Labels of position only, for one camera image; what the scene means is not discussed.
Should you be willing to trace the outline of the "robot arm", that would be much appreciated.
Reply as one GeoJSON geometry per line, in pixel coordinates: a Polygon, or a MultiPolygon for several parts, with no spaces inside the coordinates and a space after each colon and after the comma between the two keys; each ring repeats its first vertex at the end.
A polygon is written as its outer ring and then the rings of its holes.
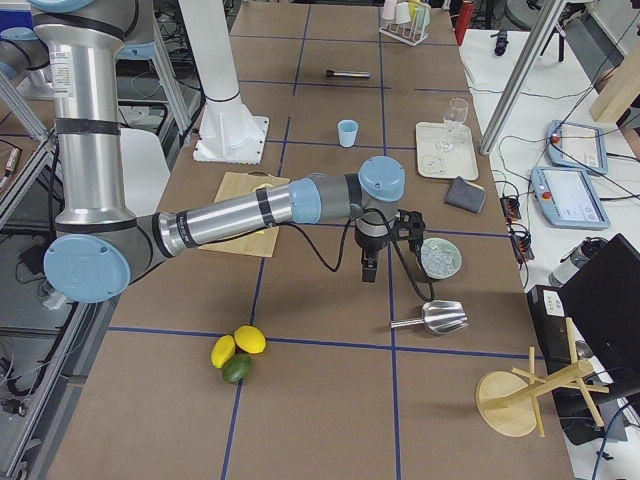
{"type": "Polygon", "coordinates": [[[135,215],[125,202],[115,67],[130,36],[152,24],[151,8],[140,1],[35,1],[31,11],[49,54],[65,198],[43,270],[69,299],[105,301],[184,250],[286,222],[349,218],[369,239],[395,220],[406,175],[387,156],[366,160],[355,174],[135,215]]]}

